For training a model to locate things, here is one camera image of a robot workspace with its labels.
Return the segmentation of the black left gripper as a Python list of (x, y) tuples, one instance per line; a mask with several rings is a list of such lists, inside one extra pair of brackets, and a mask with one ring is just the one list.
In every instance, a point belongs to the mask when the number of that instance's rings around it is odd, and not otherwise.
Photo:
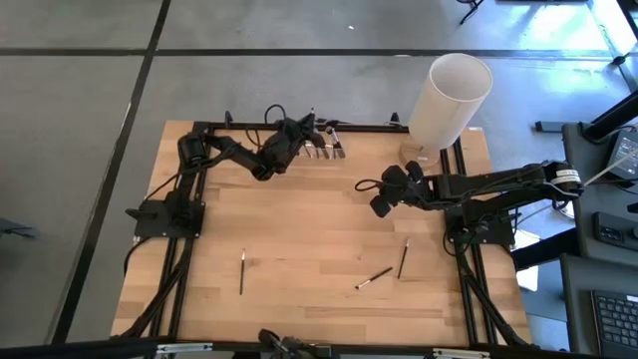
[(320, 133), (315, 132), (315, 120), (316, 116), (314, 113), (309, 113), (300, 120), (292, 120), (289, 118), (284, 120), (284, 134), (288, 140), (288, 150), (298, 150), (308, 137), (315, 148), (326, 148), (324, 137)]

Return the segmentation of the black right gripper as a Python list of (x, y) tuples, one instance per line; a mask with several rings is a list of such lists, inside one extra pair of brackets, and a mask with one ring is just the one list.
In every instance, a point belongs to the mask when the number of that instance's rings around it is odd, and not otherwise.
[(418, 162), (409, 161), (405, 165), (410, 179), (384, 179), (383, 196), (374, 196), (369, 205), (377, 217), (385, 217), (392, 210), (392, 205), (406, 202), (408, 205), (421, 205), (431, 202), (434, 197), (426, 183), (423, 169)]

